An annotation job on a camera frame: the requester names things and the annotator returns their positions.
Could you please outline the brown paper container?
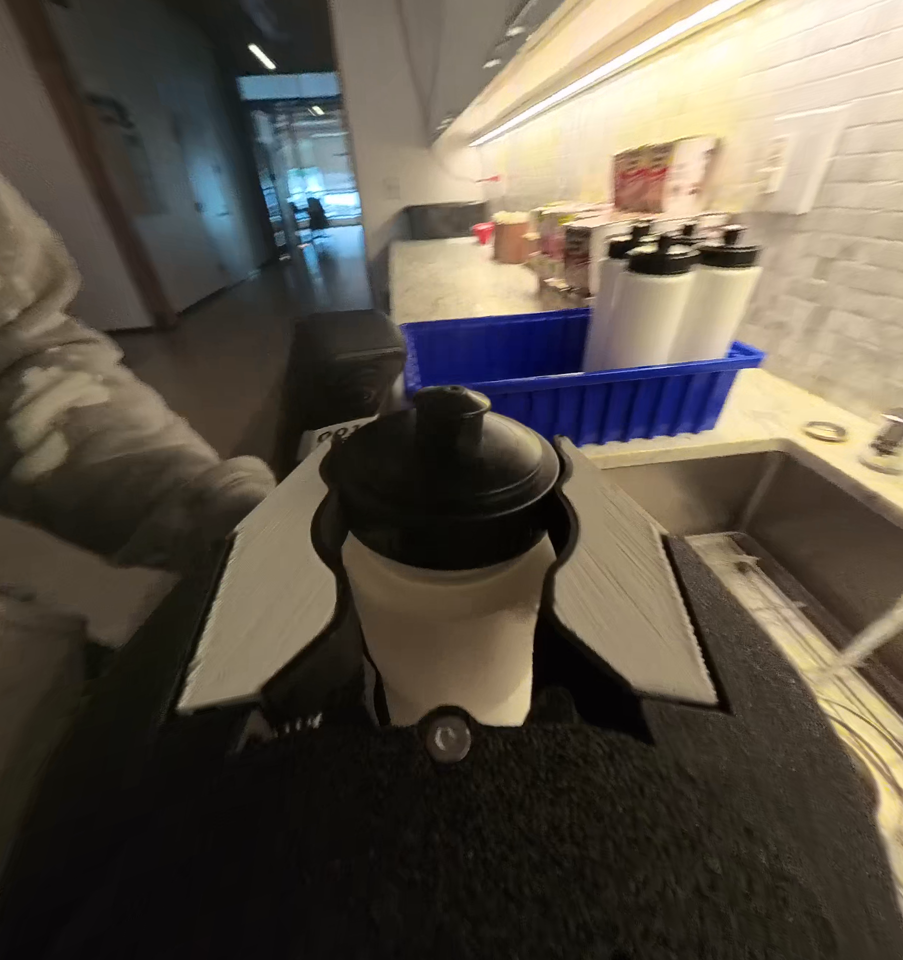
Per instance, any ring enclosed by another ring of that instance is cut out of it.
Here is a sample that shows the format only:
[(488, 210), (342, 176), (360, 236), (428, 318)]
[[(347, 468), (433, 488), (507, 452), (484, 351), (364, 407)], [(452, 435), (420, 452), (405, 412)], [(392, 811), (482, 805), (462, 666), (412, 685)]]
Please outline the brown paper container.
[(530, 212), (502, 210), (493, 214), (493, 260), (521, 265), (529, 257)]

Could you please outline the under-cabinet light strip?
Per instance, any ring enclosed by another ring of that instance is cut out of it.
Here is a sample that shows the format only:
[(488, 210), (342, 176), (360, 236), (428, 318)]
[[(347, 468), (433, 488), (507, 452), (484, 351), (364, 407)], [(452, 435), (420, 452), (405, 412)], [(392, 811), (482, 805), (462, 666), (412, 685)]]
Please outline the under-cabinet light strip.
[(504, 120), (495, 122), (493, 125), (471, 135), (468, 140), (468, 147), (469, 149), (478, 149), (494, 142), (525, 126), (532, 120), (548, 114), (599, 85), (624, 74), (629, 69), (669, 50), (676, 44), (684, 42), (713, 25), (737, 17), (740, 13), (755, 7), (757, 4), (757, 1), (714, 1), (700, 4), (687, 15), (672, 19), (661, 30), (643, 37), (641, 41), (621, 50), (616, 55), (605, 58), (588, 72), (575, 77), (563, 86), (551, 91), (548, 95), (535, 99), (523, 109), (512, 111)]

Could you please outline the grey upper cabinets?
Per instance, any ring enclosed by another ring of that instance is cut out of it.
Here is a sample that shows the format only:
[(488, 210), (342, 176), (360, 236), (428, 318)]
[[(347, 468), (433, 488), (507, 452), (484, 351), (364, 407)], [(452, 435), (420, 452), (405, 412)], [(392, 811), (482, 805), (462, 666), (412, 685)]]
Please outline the grey upper cabinets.
[(471, 142), (709, 7), (705, 1), (463, 2), (437, 47), (429, 145)]

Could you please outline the person's grey hoodie torso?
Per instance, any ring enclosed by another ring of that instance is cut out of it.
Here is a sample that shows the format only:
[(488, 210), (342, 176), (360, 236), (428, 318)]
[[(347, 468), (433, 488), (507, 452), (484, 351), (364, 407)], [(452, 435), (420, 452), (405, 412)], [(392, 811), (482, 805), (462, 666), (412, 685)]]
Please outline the person's grey hoodie torso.
[(175, 581), (0, 516), (0, 865), (81, 697), (86, 643), (121, 647)]

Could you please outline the black bottle cap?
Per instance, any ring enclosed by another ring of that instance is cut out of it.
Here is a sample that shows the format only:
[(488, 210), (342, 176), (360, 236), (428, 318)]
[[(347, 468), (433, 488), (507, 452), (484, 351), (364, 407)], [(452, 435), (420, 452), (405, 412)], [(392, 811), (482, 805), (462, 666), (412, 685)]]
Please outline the black bottle cap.
[(540, 434), (494, 413), (484, 393), (438, 386), (334, 441), (320, 472), (363, 546), (413, 568), (461, 571), (517, 559), (539, 542), (561, 462)]

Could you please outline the water stream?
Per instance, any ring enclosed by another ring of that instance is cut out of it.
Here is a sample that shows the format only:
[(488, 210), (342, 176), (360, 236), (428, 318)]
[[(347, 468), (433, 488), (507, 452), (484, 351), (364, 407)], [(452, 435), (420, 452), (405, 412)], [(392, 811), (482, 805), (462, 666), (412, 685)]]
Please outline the water stream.
[(903, 594), (859, 633), (832, 662), (829, 670), (839, 674), (856, 669), (868, 661), (873, 654), (895, 640), (903, 632)]

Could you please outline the blue plastic bin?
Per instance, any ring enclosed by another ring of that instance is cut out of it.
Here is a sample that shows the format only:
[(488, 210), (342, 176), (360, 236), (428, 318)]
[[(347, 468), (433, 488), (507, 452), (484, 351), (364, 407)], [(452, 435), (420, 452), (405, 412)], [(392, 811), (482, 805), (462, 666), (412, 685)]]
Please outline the blue plastic bin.
[(723, 358), (586, 372), (590, 319), (574, 308), (405, 323), (404, 395), (464, 386), (548, 440), (602, 446), (714, 429), (739, 372), (765, 358), (733, 342)]

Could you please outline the black box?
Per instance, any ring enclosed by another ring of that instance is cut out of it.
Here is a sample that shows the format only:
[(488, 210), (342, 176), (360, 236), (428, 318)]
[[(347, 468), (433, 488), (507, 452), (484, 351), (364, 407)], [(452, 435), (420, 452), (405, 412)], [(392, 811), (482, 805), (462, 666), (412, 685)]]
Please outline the black box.
[(403, 209), (407, 239), (416, 242), (468, 237), (488, 220), (486, 201), (445, 201), (408, 205)]

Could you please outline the stainless steel sink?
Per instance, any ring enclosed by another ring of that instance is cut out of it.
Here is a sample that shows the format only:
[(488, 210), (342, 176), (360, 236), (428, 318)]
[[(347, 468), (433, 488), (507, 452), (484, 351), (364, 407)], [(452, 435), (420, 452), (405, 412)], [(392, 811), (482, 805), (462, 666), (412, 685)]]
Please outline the stainless steel sink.
[[(784, 452), (603, 469), (661, 530), (745, 536), (810, 599), (835, 654), (903, 594), (903, 522)], [(903, 632), (858, 673), (903, 718)]]

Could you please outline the white wall outlet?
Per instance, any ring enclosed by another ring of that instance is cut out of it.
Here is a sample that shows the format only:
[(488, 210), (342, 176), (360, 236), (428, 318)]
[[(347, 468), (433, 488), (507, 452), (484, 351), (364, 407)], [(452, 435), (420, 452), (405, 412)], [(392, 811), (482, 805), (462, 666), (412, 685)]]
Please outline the white wall outlet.
[(772, 121), (758, 167), (761, 212), (798, 216), (812, 211), (849, 109), (840, 104)]

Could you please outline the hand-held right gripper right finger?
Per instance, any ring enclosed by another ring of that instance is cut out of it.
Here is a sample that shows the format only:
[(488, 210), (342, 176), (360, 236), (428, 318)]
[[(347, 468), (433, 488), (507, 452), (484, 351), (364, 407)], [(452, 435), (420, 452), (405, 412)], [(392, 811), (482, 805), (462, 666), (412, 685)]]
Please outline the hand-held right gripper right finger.
[(552, 581), (557, 623), (638, 695), (717, 707), (662, 528), (569, 439), (554, 446), (572, 522)]

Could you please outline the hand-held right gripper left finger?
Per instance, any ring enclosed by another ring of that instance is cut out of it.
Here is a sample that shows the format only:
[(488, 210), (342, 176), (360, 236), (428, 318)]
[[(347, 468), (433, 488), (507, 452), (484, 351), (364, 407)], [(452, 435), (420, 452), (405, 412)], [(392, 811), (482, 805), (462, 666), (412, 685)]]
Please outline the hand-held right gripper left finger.
[(316, 714), (357, 675), (341, 563), (347, 528), (313, 450), (234, 533), (175, 705)]

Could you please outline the stack of noodle cup packs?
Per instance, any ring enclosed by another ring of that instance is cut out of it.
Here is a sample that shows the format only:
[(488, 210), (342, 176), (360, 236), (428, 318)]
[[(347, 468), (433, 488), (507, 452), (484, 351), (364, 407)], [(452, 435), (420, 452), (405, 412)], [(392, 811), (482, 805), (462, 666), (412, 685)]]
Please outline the stack of noodle cup packs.
[(617, 153), (610, 198), (558, 201), (532, 211), (526, 267), (544, 299), (588, 301), (601, 285), (612, 247), (629, 248), (664, 227), (697, 220), (706, 207), (722, 138), (685, 137)]

